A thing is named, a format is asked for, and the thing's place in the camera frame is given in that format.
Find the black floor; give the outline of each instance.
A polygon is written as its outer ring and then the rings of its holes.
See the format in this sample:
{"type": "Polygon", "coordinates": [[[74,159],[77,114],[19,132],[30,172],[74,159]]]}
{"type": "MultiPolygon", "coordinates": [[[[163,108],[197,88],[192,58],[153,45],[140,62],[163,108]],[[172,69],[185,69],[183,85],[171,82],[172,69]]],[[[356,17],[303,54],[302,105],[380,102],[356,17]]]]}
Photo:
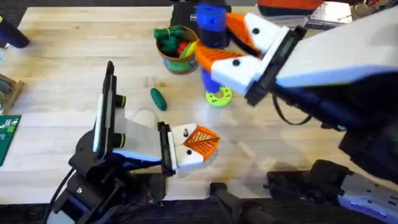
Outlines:
{"type": "MultiPolygon", "coordinates": [[[[278,202],[272,199],[257,200],[267,213],[284,217],[297,223],[312,224],[365,224],[380,223],[373,218],[333,205],[315,205],[305,200],[278,202]]],[[[39,224],[45,210],[40,205],[0,206],[0,224],[39,224]]],[[[223,212],[211,200],[185,200],[164,202],[134,217],[135,224],[227,223],[223,212]]]]}
{"type": "MultiPolygon", "coordinates": [[[[0,14],[16,26],[29,6],[168,6],[168,0],[0,0],[0,14]]],[[[314,205],[304,200],[278,202],[259,200],[267,212],[301,223],[379,223],[362,214],[334,205],[314,205]]],[[[46,205],[0,205],[0,224],[36,224],[46,205]]],[[[134,223],[226,223],[223,213],[211,200],[164,202],[138,215],[134,223]]]]}

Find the black wire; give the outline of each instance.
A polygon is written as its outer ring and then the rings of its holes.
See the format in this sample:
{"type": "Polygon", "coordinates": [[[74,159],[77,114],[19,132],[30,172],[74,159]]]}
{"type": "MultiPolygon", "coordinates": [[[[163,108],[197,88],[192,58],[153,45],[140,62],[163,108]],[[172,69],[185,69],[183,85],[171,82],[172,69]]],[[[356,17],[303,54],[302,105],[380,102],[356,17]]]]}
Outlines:
{"type": "Polygon", "coordinates": [[[52,207],[54,206],[54,202],[55,199],[57,199],[58,194],[60,193],[62,187],[65,185],[66,181],[69,179],[69,177],[72,175],[73,171],[75,171],[74,168],[71,168],[69,173],[63,178],[63,180],[61,181],[61,184],[58,186],[58,188],[56,189],[55,193],[52,195],[50,204],[48,205],[48,207],[45,210],[44,213],[44,217],[43,217],[43,221],[42,224],[46,224],[47,223],[47,219],[49,218],[50,212],[52,210],[52,207]]]}
{"type": "Polygon", "coordinates": [[[290,125],[303,125],[303,124],[308,123],[308,122],[311,120],[311,118],[312,118],[311,115],[309,115],[309,116],[307,116],[303,121],[301,121],[301,122],[299,122],[299,123],[291,123],[290,121],[288,121],[288,120],[285,118],[284,114],[282,113],[282,110],[280,109],[280,106],[279,106],[279,104],[278,104],[278,98],[276,98],[275,95],[272,96],[272,102],[274,103],[275,110],[276,110],[276,112],[278,113],[279,117],[280,117],[283,121],[285,121],[286,123],[288,123],[288,124],[290,124],[290,125]]]}

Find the wooden table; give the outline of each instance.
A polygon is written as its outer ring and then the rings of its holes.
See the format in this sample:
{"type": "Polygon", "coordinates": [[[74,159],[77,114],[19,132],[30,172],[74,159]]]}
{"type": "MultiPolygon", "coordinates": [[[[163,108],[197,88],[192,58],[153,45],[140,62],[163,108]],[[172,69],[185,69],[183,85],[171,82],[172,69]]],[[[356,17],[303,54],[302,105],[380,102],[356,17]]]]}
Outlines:
{"type": "MultiPolygon", "coordinates": [[[[157,53],[153,29],[167,27],[171,13],[171,7],[28,8],[19,27],[32,43],[10,47],[0,64],[0,73],[27,83],[12,110],[23,116],[0,168],[1,204],[50,200],[77,141],[93,127],[108,60],[116,66],[119,93],[127,95],[127,116],[146,106],[166,123],[195,122],[221,137],[212,160],[168,179],[168,200],[206,198],[214,181],[227,182],[239,197],[266,197],[267,171],[309,169],[317,159],[364,173],[338,149],[343,133],[323,130],[318,121],[289,126],[269,97],[255,108],[238,94],[226,108],[209,106],[199,72],[173,75],[157,53]],[[164,94],[166,112],[155,108],[152,87],[164,94]]],[[[283,110],[292,120],[305,117],[295,108],[283,110]]]]}

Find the cucumber toy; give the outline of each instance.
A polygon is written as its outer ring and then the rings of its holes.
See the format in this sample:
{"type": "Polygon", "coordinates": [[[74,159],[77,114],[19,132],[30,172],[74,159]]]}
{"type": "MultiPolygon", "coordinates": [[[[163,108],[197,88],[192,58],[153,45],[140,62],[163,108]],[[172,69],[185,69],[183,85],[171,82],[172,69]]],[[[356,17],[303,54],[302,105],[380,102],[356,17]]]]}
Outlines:
{"type": "Polygon", "coordinates": [[[156,88],[150,89],[150,96],[152,97],[152,99],[153,99],[156,107],[158,107],[158,109],[160,109],[162,111],[165,111],[167,109],[167,103],[164,100],[164,98],[159,90],[157,90],[156,88]]]}

